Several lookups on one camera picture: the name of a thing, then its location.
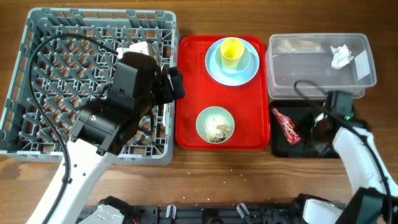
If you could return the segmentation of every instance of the white label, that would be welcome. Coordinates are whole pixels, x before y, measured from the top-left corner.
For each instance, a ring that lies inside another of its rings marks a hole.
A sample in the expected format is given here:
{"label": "white label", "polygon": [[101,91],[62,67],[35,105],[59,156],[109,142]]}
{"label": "white label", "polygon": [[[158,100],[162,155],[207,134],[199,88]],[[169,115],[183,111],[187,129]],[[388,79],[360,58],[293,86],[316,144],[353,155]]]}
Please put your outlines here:
{"label": "white label", "polygon": [[362,79],[366,75],[371,73],[371,67],[369,66],[368,53],[366,50],[362,51],[358,56],[355,57],[355,67],[358,80]]}

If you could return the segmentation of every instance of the red wrapper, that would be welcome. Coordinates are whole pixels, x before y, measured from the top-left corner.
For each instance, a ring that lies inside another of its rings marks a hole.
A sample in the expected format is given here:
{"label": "red wrapper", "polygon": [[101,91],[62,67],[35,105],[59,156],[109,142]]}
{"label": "red wrapper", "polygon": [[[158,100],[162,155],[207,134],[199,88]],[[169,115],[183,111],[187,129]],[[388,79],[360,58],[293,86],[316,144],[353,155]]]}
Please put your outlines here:
{"label": "red wrapper", "polygon": [[272,107],[271,111],[276,116],[276,119],[278,119],[280,126],[284,130],[286,140],[291,145],[301,141],[301,137],[294,131],[296,126],[293,121],[288,116],[281,114],[275,107]]}

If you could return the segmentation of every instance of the wooden surface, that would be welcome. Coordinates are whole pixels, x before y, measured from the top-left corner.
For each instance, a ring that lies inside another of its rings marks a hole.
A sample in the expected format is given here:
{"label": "wooden surface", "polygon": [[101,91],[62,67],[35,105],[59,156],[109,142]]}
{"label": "wooden surface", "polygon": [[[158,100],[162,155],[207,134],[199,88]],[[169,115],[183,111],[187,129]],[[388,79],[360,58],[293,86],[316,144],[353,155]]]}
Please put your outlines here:
{"label": "wooden surface", "polygon": [[[360,32],[367,35],[377,85],[355,101],[373,127],[376,146],[398,180],[397,1],[117,1],[7,0],[0,2],[0,105],[4,104],[26,22],[33,7],[162,9],[177,15],[181,38],[191,34],[246,34],[266,47],[272,34]],[[187,151],[176,146],[166,167],[112,166],[88,205],[109,195],[132,205],[232,205],[288,202],[299,193],[337,202],[352,196],[345,169],[333,159],[279,159],[258,152]],[[0,223],[25,223],[58,164],[23,163],[0,156]]]}

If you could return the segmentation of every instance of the gray dish rack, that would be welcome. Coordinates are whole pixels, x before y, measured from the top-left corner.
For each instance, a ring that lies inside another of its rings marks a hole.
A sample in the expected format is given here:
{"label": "gray dish rack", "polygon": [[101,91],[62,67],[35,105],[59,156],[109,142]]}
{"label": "gray dish rack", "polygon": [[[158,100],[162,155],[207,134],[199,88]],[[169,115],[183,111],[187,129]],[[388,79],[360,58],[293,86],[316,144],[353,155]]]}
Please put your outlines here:
{"label": "gray dish rack", "polygon": [[[35,8],[26,21],[21,46],[0,120],[0,154],[20,161],[60,162],[62,152],[27,91],[26,66],[46,37],[76,33],[116,49],[151,43],[159,65],[177,66],[180,34],[170,11]],[[53,124],[69,139],[76,109],[112,81],[117,58],[85,40],[57,39],[46,45],[34,65],[35,97]],[[175,103],[156,106],[154,130],[138,132],[122,149],[116,164],[165,166],[172,160]],[[140,121],[150,129],[149,117]]]}

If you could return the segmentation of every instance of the bowl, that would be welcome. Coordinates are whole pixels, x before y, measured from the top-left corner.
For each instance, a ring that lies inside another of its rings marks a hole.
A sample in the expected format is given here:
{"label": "bowl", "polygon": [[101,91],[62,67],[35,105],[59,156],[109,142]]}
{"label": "bowl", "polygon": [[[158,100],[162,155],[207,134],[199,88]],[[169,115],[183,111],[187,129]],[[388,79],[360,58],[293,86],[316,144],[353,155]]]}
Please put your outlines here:
{"label": "bowl", "polygon": [[[208,135],[205,134],[205,123],[209,122],[209,120],[213,119],[215,122],[215,125],[217,124],[223,124],[226,121],[226,124],[230,125],[232,130],[228,132],[228,134],[225,136],[225,138],[220,141],[220,142],[211,142]],[[206,142],[211,143],[211,144],[220,144],[223,142],[226,142],[234,133],[235,129],[235,121],[234,118],[232,117],[231,113],[228,112],[228,110],[219,107],[219,106],[211,106],[206,109],[204,109],[200,114],[198,115],[197,118],[197,133],[199,136]]]}

